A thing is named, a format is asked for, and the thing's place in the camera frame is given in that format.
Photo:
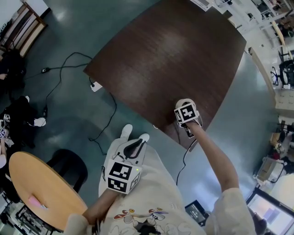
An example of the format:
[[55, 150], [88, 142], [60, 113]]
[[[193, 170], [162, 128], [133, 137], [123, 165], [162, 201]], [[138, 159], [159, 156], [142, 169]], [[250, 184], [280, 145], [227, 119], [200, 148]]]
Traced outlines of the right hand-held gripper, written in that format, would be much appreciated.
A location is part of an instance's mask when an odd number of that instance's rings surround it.
[[194, 102], [177, 102], [174, 113], [178, 126], [184, 128], [189, 138], [192, 138], [194, 134], [187, 126], [187, 123], [194, 122], [203, 128], [202, 118]]

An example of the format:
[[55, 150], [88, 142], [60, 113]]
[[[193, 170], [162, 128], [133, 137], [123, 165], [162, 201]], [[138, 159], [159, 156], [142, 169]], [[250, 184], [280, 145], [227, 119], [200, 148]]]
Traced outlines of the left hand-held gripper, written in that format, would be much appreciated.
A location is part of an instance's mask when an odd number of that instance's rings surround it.
[[106, 167], [107, 188], [129, 194], [139, 182], [147, 142], [131, 140], [118, 146]]

